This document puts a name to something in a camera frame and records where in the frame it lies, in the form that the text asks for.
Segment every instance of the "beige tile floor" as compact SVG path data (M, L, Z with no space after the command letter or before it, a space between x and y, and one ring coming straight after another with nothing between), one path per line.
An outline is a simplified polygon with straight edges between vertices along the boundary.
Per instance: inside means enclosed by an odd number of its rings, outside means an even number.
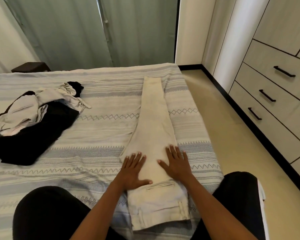
M300 239L300 191L201 70L182 71L224 174L261 182L271 240Z

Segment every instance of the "black handle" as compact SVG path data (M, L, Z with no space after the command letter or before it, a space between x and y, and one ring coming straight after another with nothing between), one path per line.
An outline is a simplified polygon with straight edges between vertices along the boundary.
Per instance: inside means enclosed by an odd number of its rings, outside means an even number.
M287 75L289 77L295 77L296 76L296 75L290 74L289 72L284 71L283 69L279 68L277 65L275 65L273 68L276 69L276 70L278 70L279 72L282 72L283 74L285 74L285 75Z
M263 89L260 89L259 92L261 92L264 96L266 96L267 99L270 100L271 102L275 102L275 101L276 101L275 99L272 99L271 97L269 97L269 96L263 91Z
M258 119L258 120L262 120L261 118L259 118L253 111L252 108L248 108L248 110L250 110L250 112Z

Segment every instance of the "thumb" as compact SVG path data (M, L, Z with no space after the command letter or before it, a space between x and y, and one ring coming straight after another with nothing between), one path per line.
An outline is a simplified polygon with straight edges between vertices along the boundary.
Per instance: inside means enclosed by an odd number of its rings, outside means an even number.
M169 166L162 160L158 160L158 164L168 173L169 171Z
M152 184L152 181L149 179L139 180L137 182L138 188L144 185Z

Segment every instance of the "forearm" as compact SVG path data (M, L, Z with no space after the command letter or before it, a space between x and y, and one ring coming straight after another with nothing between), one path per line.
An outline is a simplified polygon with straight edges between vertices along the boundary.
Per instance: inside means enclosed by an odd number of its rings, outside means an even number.
M100 200L81 222L71 240L105 239L116 205L123 189L121 184L113 181Z
M194 176L184 182L212 240L256 240Z

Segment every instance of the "hand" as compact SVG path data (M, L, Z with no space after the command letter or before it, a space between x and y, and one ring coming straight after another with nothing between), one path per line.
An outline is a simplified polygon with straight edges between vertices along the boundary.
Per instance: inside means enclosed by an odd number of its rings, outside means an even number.
M133 153L130 159L128 156L126 156L126 158L124 159L120 172L113 181L114 183L120 185L123 191L134 190L136 188L139 188L140 186L152 184L151 180L138 179L139 172L147 158L146 155L144 155L140 160L140 157L141 152L139 152L137 156L135 153Z
M169 166L162 160L158 160L159 165L174 180L178 180L182 184L185 184L189 178L193 177L186 152L182 152L184 159L182 158L180 149L177 146L176 150L173 145L170 145L170 149L166 147L166 152L169 159Z

